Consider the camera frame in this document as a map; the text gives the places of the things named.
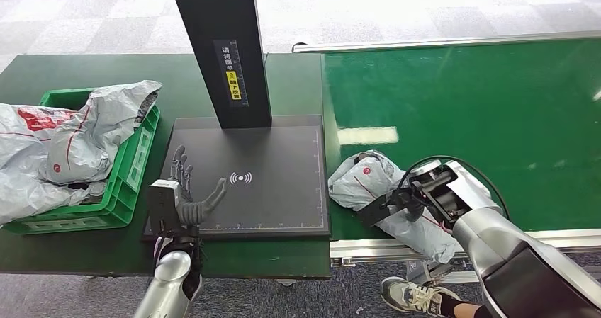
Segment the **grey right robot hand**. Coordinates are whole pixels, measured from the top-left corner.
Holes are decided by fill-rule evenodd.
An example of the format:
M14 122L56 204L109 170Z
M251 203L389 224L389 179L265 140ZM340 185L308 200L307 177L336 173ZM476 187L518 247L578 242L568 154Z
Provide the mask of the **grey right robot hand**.
M397 188L385 194L385 204L391 215L400 213L409 222L416 222L423 214L425 205L414 194L411 187Z

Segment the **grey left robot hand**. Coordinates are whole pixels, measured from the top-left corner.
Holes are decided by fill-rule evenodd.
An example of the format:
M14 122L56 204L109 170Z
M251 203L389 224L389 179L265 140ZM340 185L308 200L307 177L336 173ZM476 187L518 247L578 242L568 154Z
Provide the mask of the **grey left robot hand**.
M198 226L208 219L227 192L227 181L220 178L215 190L206 199L195 201L191 194L191 175L193 166L187 164L186 148L179 145L172 157L167 180L159 180L161 186L172 189L175 210L182 225Z

